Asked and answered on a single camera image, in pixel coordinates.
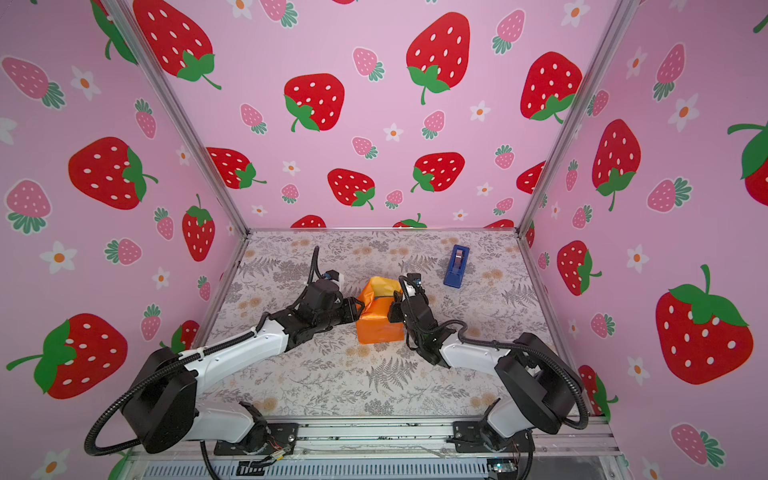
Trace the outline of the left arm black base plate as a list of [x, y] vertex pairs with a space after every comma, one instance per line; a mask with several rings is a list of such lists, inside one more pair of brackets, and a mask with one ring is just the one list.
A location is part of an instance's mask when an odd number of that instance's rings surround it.
[[256, 456], [266, 457], [273, 454], [290, 455], [298, 438], [298, 423], [269, 422], [257, 424], [237, 443], [217, 441], [215, 456]]

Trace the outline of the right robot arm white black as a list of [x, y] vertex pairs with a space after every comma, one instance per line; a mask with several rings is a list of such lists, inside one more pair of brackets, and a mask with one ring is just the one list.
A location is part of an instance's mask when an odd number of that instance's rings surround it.
[[507, 391], [477, 423], [476, 442], [501, 451], [519, 433], [554, 435], [566, 425], [584, 430], [589, 412], [578, 375], [539, 337], [523, 333], [511, 343], [468, 338], [460, 320], [437, 323], [426, 300], [397, 296], [388, 318], [402, 323], [406, 343], [432, 365], [495, 375]]

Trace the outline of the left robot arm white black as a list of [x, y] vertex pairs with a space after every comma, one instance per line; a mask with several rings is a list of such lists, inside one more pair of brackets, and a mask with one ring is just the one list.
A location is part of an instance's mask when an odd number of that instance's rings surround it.
[[217, 441], [240, 453], [263, 453], [274, 438], [262, 413], [246, 401], [204, 401], [204, 393], [234, 373], [286, 353], [319, 333], [356, 322], [363, 310], [364, 303], [354, 297], [332, 298], [326, 309], [296, 301], [281, 311], [264, 313], [256, 326], [215, 345], [179, 354], [163, 347], [150, 355], [134, 381], [148, 384], [120, 411], [150, 454], [185, 441]]

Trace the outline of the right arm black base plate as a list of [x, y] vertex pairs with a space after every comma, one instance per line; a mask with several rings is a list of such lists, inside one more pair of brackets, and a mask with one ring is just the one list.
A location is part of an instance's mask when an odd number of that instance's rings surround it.
[[535, 443], [528, 430], [512, 437], [503, 437], [482, 421], [456, 421], [452, 435], [446, 440], [459, 453], [521, 453], [535, 451]]

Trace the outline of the yellow orange wrapping paper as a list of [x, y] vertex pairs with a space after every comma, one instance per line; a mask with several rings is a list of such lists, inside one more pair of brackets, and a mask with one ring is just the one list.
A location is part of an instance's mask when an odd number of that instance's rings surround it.
[[403, 341], [405, 330], [402, 323], [389, 321], [389, 310], [395, 300], [394, 293], [401, 293], [397, 280], [372, 277], [363, 288], [358, 300], [364, 303], [363, 312], [356, 322], [360, 344], [378, 344]]

